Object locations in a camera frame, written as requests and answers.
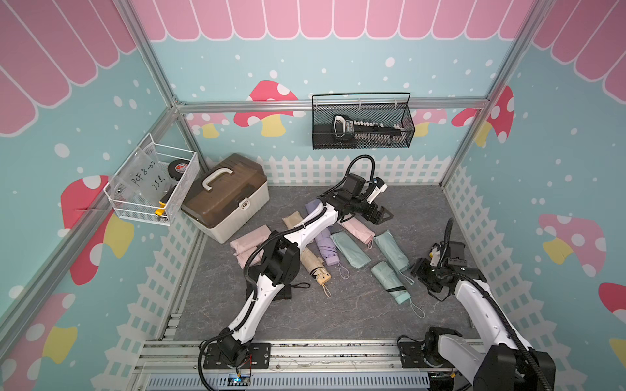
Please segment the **mint sleeved umbrella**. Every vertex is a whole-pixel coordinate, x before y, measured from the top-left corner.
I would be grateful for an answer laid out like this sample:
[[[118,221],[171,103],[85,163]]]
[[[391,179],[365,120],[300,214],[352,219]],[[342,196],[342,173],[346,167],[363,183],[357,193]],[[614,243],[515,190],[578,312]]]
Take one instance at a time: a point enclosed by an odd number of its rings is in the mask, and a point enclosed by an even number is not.
[[[391,268],[400,277],[403,277],[409,285],[414,285],[414,279],[405,274],[406,270],[409,268],[409,258],[398,246],[394,236],[389,231],[385,231],[384,233],[375,236],[373,241],[385,256],[389,264],[391,264]]]
[[[348,263],[355,269],[359,270],[372,261],[347,233],[337,232],[330,237]]]

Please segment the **black umbrella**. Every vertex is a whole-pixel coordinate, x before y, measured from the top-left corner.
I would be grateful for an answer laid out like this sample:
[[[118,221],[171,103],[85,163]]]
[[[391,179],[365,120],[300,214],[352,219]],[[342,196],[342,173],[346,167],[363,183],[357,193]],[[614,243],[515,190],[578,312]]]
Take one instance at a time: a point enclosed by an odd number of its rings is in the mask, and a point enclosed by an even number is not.
[[[274,297],[274,301],[291,300],[293,298],[293,290],[309,288],[311,288],[311,284],[307,282],[287,284],[277,293],[277,295]]]

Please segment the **light pink umbrella sleeve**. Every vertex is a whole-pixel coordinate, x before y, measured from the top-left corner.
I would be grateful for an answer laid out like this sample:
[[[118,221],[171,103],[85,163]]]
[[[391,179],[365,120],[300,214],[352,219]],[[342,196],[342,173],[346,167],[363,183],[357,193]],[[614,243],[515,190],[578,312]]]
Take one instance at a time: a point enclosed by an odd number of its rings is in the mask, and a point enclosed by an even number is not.
[[[230,247],[241,268],[245,267],[252,253],[269,238],[271,233],[269,227],[263,225],[230,243]]]

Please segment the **purple sleeved umbrella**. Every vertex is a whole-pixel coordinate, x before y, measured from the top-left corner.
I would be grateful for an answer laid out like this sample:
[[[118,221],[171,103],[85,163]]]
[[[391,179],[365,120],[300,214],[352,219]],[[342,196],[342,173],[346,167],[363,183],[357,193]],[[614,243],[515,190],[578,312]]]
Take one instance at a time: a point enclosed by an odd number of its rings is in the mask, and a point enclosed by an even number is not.
[[[307,220],[313,220],[313,218],[316,218],[319,215],[323,216],[325,214],[324,204],[321,200],[318,199],[315,199],[306,204],[305,208],[308,212],[308,215],[306,216]]]

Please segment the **beige sleeved umbrella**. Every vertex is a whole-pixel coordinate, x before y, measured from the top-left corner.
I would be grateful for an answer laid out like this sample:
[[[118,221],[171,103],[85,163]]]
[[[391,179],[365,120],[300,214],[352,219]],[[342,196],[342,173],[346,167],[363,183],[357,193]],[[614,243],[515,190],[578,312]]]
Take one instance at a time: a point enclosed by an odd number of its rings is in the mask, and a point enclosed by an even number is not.
[[[283,218],[283,222],[285,223],[285,226],[287,227],[288,230],[291,230],[295,228],[296,226],[300,225],[302,221],[303,221],[303,217],[298,211],[292,213],[290,216],[286,218]]]

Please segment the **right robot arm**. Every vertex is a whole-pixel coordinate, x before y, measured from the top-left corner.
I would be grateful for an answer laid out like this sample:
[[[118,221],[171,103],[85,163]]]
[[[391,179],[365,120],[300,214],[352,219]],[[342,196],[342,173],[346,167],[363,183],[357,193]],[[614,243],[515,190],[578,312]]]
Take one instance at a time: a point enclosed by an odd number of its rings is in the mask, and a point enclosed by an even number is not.
[[[446,290],[462,304],[484,351],[477,351],[456,330],[430,327],[414,351],[399,344],[401,355],[432,368],[449,364],[475,390],[553,390],[554,360],[521,336],[492,296],[484,274],[469,267],[464,254],[463,243],[444,239],[433,245],[428,257],[416,261],[411,274],[430,296]]]

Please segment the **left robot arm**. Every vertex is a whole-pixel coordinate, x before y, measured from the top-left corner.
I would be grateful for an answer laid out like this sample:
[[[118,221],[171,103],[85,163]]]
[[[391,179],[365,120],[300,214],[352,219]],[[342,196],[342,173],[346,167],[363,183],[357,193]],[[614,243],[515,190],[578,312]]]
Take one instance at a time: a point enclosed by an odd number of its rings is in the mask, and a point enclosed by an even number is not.
[[[245,264],[244,276],[252,286],[246,303],[220,334],[200,343],[197,368],[204,368],[213,344],[226,365],[241,367],[249,356],[249,345],[262,317],[279,291],[297,276],[306,246],[322,231],[350,216],[360,215],[374,224],[393,218],[391,212],[375,202],[386,189],[380,177],[366,181],[356,174],[347,174],[338,185],[318,197],[319,204],[301,223],[286,231],[272,232]]]

